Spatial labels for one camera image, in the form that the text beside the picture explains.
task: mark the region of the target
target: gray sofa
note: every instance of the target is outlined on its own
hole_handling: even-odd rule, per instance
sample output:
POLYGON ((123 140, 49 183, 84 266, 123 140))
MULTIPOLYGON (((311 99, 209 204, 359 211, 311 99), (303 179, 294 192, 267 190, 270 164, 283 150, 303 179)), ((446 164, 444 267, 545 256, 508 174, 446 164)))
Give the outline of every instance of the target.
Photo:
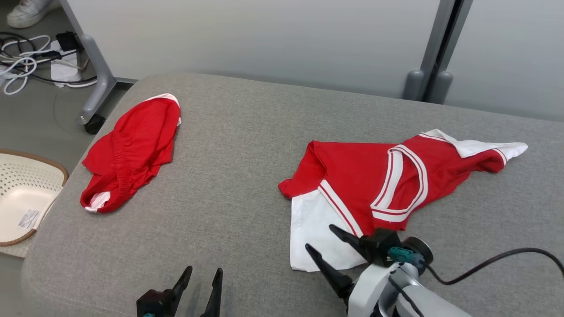
MULTIPOLYGON (((174 285, 191 265, 179 317, 200 316, 217 267, 223 316, 346 316, 319 273, 289 264, 290 178, 313 139, 401 142, 439 128, 457 139, 525 142, 499 174, 473 173, 412 216, 407 231, 453 278, 523 246, 564 259, 564 125, 362 94, 237 78, 168 73, 136 83, 96 137, 137 103, 180 102, 174 159, 118 211, 85 212, 90 173, 79 164, 24 263, 32 316, 135 316, 135 300, 174 285)), ((362 268, 349 270, 357 276, 362 268)), ((538 254, 504 259, 453 286, 422 283, 473 316, 562 316, 564 280, 538 254)))

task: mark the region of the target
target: red fabric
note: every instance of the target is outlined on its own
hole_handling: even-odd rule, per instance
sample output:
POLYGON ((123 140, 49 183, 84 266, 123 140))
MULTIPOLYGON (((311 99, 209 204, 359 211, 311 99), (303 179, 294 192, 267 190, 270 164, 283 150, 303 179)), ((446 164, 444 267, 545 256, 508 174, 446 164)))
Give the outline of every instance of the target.
POLYGON ((127 111, 82 162, 93 174, 82 193, 82 206, 109 191, 109 201, 98 212, 113 212, 148 184, 162 164, 172 161, 179 117, 178 103, 168 98, 146 100, 127 111))
MULTIPOLYGON (((312 141, 294 177, 281 182, 279 189, 290 199, 317 189, 322 180, 327 181, 363 234, 370 235, 379 227, 405 230, 413 211, 453 192, 472 171, 497 173, 504 167, 502 157, 492 149, 461 158, 451 143, 440 140, 416 136, 401 144, 421 159, 428 184, 425 200, 406 213, 403 221, 379 219, 384 212, 373 213, 371 207, 382 188, 387 186, 388 151, 397 144, 312 141)), ((402 156, 403 172, 388 209, 407 208, 420 190, 416 165, 407 155, 402 153, 402 156)))

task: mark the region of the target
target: caster wheel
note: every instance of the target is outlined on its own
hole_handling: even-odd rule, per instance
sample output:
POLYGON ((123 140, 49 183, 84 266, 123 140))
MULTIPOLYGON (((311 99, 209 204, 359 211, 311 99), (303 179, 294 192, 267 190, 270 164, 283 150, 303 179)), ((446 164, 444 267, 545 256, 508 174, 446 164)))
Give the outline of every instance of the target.
POLYGON ((404 248, 422 255, 427 264, 431 264, 433 262, 433 252, 431 251, 431 248, 429 248, 427 243, 423 242, 421 239, 408 237, 402 241, 402 245, 404 248))
POLYGON ((90 118, 90 121, 88 121, 88 123, 84 125, 84 129, 89 134, 96 134, 98 133, 98 131, 100 131, 100 128, 102 128, 104 122, 104 117, 94 114, 92 118, 90 118))

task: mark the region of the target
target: person's foot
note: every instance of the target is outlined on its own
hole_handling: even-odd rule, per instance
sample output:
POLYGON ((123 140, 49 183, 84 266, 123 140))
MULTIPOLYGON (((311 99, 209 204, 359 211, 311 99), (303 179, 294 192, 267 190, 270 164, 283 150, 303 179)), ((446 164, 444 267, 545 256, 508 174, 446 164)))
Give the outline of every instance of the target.
POLYGON ((59 0, 21 0, 8 14, 7 22, 15 29, 29 28, 60 6, 59 0))

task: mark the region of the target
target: laundry basket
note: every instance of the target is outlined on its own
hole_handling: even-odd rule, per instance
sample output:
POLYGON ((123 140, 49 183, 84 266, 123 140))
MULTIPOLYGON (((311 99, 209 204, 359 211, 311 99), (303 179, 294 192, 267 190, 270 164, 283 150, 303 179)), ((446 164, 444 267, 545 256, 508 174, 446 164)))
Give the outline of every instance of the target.
POLYGON ((25 257, 67 179, 60 164, 0 149, 0 252, 25 257))

